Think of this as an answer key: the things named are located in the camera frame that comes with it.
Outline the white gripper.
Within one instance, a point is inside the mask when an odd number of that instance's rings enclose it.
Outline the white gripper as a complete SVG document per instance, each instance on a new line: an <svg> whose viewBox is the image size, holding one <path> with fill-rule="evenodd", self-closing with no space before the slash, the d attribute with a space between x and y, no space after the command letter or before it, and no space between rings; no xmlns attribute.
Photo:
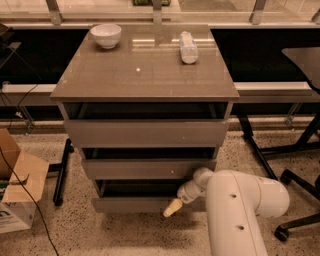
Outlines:
<svg viewBox="0 0 320 256"><path fill-rule="evenodd" d="M194 181L188 181L182 184L178 191L177 197L173 199L163 212L164 217L170 217L180 210L184 204L190 204L200 196L200 187Z"/></svg>

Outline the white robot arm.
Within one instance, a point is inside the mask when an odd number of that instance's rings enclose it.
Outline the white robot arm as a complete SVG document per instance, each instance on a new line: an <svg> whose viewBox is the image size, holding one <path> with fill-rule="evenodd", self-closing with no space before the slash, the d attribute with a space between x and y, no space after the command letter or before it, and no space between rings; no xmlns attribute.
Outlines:
<svg viewBox="0 0 320 256"><path fill-rule="evenodd" d="M268 256L257 218L280 217L290 204L287 189L277 180L199 168L179 187L163 215L169 217L199 197L205 199L213 256Z"/></svg>

